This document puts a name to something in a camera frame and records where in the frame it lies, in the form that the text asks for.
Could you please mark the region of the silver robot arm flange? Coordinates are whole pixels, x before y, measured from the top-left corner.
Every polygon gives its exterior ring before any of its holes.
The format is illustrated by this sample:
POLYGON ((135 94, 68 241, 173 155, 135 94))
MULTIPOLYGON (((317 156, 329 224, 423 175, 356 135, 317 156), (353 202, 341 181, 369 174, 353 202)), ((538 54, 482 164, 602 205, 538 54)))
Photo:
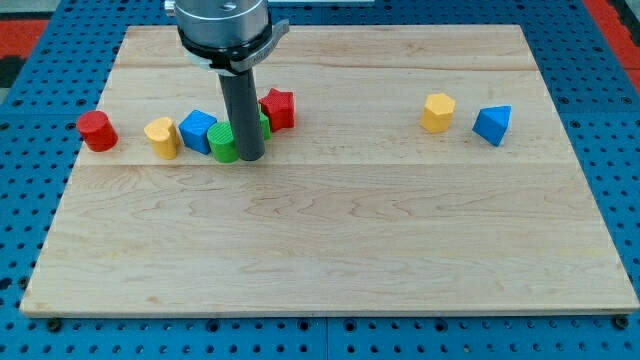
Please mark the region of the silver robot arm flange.
POLYGON ((165 0, 191 61, 222 76, 239 76, 264 61, 289 32, 273 23, 266 0, 165 0))

